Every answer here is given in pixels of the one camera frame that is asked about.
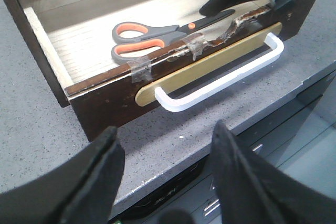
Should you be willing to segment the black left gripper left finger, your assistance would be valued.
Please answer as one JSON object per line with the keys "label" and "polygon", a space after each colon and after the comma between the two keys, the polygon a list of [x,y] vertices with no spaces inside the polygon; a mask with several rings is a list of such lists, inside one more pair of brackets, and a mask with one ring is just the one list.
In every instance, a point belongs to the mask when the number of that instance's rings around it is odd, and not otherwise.
{"label": "black left gripper left finger", "polygon": [[108,223],[124,172],[117,128],[70,160],[1,194],[1,223]]}

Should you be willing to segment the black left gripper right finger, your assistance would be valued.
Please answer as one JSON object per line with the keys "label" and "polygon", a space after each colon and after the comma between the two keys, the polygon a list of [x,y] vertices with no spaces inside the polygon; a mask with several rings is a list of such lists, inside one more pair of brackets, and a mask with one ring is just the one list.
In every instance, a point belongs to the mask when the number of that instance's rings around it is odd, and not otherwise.
{"label": "black left gripper right finger", "polygon": [[223,121],[209,159],[223,223],[335,223],[334,199],[269,164]]}

